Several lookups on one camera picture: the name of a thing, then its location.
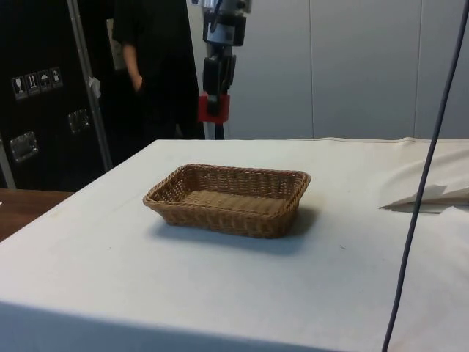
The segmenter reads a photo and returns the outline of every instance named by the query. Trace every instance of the basket rim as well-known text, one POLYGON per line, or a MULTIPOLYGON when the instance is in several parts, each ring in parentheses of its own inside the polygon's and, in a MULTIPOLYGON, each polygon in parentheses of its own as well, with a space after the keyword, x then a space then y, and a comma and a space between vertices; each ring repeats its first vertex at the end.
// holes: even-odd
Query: basket rim
POLYGON ((256 218, 261 217, 264 219, 274 219, 290 211, 290 208, 292 207, 293 202, 296 199, 299 200, 303 196, 310 182, 311 182, 311 175, 308 174, 307 172, 298 171, 298 170, 273 170, 273 169, 259 169, 259 168, 236 167, 236 166, 216 166, 216 165, 208 165, 208 164, 186 164, 186 165, 178 167, 170 175, 162 179, 162 181, 160 181, 156 186, 150 189, 148 193, 145 195, 143 202, 149 208, 152 208, 153 206, 158 206, 158 205, 164 205, 165 207, 168 207, 168 208, 179 208, 179 209, 181 208, 189 209, 189 208, 195 207, 195 208, 201 208, 201 209, 206 209, 206 210, 216 210, 221 213, 236 213, 240 215, 255 216, 256 218), (297 175, 300 175, 303 179, 301 180, 301 184, 295 189, 292 195, 288 199, 286 199, 286 204, 280 209, 278 209, 275 213, 272 213, 272 214, 258 213, 254 210, 226 209, 226 208, 220 208, 220 207, 216 207, 212 205, 188 205, 183 202, 167 202, 167 201, 162 201, 162 200, 154 200, 152 198, 154 194, 160 191, 176 174, 178 174, 184 169, 191 168, 191 167, 205 168, 205 169, 226 169, 226 170, 231 170, 231 171, 236 170, 236 171, 241 171, 241 172, 259 172, 262 174, 270 173, 272 175, 295 173, 297 175))

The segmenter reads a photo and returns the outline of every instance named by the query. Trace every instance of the wooden table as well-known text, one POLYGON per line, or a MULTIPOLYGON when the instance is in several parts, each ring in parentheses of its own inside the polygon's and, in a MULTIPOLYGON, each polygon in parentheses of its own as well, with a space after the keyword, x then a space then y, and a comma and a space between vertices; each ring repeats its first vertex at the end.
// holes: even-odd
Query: wooden table
POLYGON ((0 242, 72 194, 0 188, 0 242))

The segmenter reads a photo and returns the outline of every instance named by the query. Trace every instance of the metal latch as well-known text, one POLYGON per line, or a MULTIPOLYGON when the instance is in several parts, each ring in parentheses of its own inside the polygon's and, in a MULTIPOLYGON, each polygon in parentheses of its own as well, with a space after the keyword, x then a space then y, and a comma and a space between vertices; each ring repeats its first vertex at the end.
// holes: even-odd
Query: metal latch
POLYGON ((10 148, 12 150, 13 159, 17 163, 22 163, 39 152, 34 132, 27 132, 22 136, 12 139, 10 141, 10 148))
POLYGON ((89 128, 89 116, 86 109, 80 109, 67 115, 68 124, 73 134, 78 134, 89 128))

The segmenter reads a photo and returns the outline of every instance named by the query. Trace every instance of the white tablecloth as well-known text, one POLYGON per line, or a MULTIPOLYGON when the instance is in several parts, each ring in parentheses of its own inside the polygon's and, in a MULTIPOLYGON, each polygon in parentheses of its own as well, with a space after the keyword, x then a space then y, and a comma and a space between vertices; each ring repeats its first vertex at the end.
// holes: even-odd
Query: white tablecloth
MULTIPOLYGON (((427 148, 156 142, 0 243, 0 351, 378 351, 410 220, 379 194, 427 148), (194 162, 308 172, 292 236, 170 227, 143 206, 194 162)), ((420 218, 391 351, 469 351, 468 217, 420 218)))

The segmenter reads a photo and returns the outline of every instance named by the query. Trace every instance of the rectangular basket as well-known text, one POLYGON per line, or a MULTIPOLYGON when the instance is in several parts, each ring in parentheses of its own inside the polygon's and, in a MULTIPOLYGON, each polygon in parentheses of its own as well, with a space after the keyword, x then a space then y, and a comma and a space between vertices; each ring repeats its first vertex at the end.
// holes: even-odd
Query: rectangular basket
POLYGON ((189 164, 156 185, 144 204, 170 225, 279 238, 310 181, 298 171, 189 164))

